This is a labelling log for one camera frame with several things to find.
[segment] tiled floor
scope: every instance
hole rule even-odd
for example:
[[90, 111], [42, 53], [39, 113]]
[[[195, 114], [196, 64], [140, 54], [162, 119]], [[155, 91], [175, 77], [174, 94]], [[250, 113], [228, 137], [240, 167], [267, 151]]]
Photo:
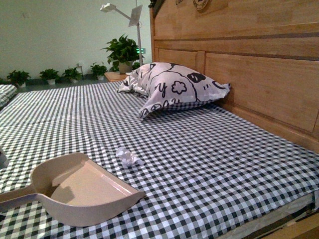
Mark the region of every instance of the tiled floor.
[[55, 85], [27, 84], [26, 87], [19, 88], [18, 92], [42, 91], [42, 90], [65, 88], [65, 87], [71, 87], [71, 86], [83, 86], [83, 85], [105, 83], [105, 82], [108, 82], [105, 77], [104, 77], [104, 80], [102, 80], [102, 81], [98, 81], [96, 78], [93, 78], [93, 77], [85, 77], [84, 80], [81, 79], [77, 83], [71, 83], [71, 82], [70, 83], [56, 83]]

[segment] beige plastic dustpan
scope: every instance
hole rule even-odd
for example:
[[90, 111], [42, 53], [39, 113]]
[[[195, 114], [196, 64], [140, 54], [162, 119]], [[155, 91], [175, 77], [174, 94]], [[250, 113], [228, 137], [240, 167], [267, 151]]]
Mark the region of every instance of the beige plastic dustpan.
[[85, 154], [74, 153], [38, 165], [29, 186], [0, 194], [0, 211], [40, 201], [58, 221], [86, 227], [122, 213], [145, 196]]

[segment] printed pillowcase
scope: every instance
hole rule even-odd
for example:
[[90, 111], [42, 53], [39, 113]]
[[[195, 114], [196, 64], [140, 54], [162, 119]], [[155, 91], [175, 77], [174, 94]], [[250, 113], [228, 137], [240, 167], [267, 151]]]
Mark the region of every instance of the printed pillowcase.
[[221, 85], [187, 67], [154, 62], [133, 71], [118, 92], [134, 92], [148, 97], [139, 110], [140, 119], [159, 110], [185, 110], [224, 98], [230, 84]]

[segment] checkered bed sheet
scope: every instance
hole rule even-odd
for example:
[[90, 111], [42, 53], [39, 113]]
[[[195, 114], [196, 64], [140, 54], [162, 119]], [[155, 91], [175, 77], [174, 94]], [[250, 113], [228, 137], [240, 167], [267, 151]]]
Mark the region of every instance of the checkered bed sheet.
[[17, 88], [13, 85], [0, 85], [0, 109], [16, 94]]
[[[319, 189], [319, 155], [213, 104], [159, 111], [118, 94], [119, 82], [20, 93], [0, 112], [10, 164], [1, 192], [30, 183], [39, 163], [83, 152], [147, 197], [101, 224], [70, 227], [40, 203], [2, 212], [0, 238], [216, 238]], [[125, 169], [124, 146], [145, 165]]]

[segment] floor lamp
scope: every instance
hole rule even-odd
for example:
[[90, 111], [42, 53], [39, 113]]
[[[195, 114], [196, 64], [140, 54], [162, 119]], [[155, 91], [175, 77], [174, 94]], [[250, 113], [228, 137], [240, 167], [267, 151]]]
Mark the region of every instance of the floor lamp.
[[100, 8], [100, 11], [102, 12], [110, 12], [110, 11], [117, 11], [122, 16], [126, 17], [128, 20], [130, 20], [129, 27], [130, 26], [137, 26], [138, 29], [138, 45], [139, 45], [139, 52], [140, 52], [140, 66], [143, 65], [143, 59], [142, 59], [142, 47], [141, 47], [141, 34], [140, 34], [140, 16], [142, 12], [142, 6], [140, 5], [134, 9], [132, 9], [131, 17], [127, 16], [124, 12], [118, 10], [115, 5], [111, 3], [107, 3], [105, 5], [102, 5]]

